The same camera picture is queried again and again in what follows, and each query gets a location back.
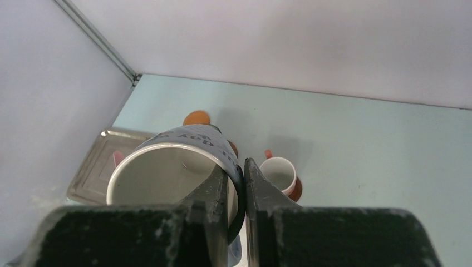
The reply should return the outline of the small white cup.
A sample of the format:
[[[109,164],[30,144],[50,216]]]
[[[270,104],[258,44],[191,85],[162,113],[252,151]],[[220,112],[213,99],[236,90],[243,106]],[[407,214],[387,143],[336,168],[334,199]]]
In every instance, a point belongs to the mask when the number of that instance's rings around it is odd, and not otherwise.
[[[113,171],[106,204],[175,204],[214,169],[228,177],[228,242],[232,243],[244,220],[244,177],[228,140],[210,125],[179,126],[139,145]]]

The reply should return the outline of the pink mug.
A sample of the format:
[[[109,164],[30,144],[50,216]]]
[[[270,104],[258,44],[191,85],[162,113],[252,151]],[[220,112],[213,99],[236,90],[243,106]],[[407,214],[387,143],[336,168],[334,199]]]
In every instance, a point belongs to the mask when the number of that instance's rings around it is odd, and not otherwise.
[[[294,165],[284,157],[273,156],[270,150],[265,150],[264,154],[266,160],[259,167],[264,177],[285,196],[297,202],[303,188]]]

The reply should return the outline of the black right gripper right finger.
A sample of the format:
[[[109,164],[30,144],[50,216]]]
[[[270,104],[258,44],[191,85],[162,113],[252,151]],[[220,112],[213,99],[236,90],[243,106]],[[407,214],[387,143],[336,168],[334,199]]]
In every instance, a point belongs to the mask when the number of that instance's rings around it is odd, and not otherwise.
[[[440,266],[427,232],[404,209],[303,207],[251,158],[247,186],[249,266]]]

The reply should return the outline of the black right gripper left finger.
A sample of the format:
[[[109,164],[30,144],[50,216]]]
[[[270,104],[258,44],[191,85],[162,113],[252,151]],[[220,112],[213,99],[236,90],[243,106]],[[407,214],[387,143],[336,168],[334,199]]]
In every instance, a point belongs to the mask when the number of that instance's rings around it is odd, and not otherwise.
[[[64,206],[20,266],[226,266],[228,175],[216,167],[177,204]]]

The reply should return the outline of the light brown round coaster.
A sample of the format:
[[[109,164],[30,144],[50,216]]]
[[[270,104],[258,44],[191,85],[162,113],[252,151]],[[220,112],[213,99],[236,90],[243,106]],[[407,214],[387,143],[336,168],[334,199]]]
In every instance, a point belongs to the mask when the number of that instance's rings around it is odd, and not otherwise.
[[[202,110],[191,112],[183,121],[183,125],[208,125],[210,124],[210,116]]]

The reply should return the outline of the metal serving tray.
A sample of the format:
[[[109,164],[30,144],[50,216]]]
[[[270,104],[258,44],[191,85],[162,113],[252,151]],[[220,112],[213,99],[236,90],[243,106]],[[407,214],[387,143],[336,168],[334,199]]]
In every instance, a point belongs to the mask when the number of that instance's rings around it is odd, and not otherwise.
[[[95,139],[68,190],[69,201],[84,205],[105,205],[109,179],[115,170],[115,159],[129,155],[153,133],[107,128]]]

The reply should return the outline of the green-inside floral mug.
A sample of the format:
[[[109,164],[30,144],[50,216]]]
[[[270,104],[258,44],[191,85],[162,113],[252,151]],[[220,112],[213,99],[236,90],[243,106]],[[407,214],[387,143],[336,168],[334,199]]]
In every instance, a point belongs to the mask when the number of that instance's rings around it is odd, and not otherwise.
[[[213,128],[215,128],[220,134],[222,134],[221,130],[220,130],[218,127],[216,127],[216,126],[213,125],[213,124],[210,124],[210,126],[213,127]],[[239,154],[238,154],[238,150],[237,150],[236,146],[235,146],[231,141],[229,141],[229,140],[228,140],[228,143],[230,144],[230,146],[231,146],[231,148],[232,148],[232,150],[233,150],[233,152],[234,152],[236,158],[239,158]]]

